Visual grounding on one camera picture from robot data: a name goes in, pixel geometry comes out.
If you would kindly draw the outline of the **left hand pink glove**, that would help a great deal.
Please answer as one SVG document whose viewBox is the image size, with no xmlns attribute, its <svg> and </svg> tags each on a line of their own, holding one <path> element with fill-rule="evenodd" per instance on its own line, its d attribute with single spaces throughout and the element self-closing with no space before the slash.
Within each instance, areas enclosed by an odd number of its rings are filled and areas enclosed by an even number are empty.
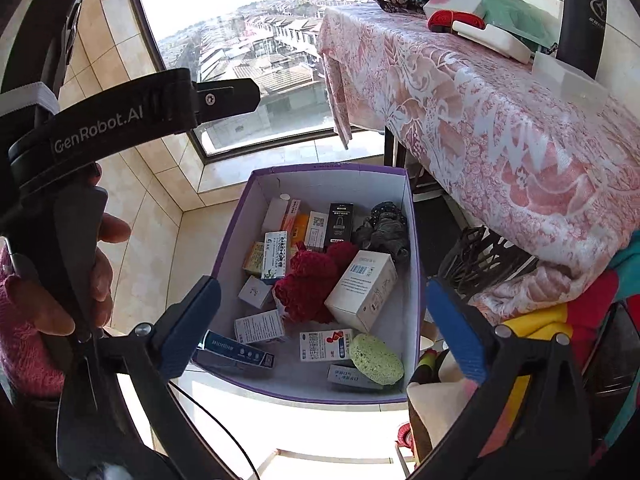
<svg viewBox="0 0 640 480">
<path fill-rule="evenodd" d="M 29 398 L 62 393 L 113 312 L 113 270 L 97 244 L 126 242 L 131 230 L 105 212 L 100 177 L 95 162 L 47 168 L 1 200 L 1 364 Z"/>
</svg>

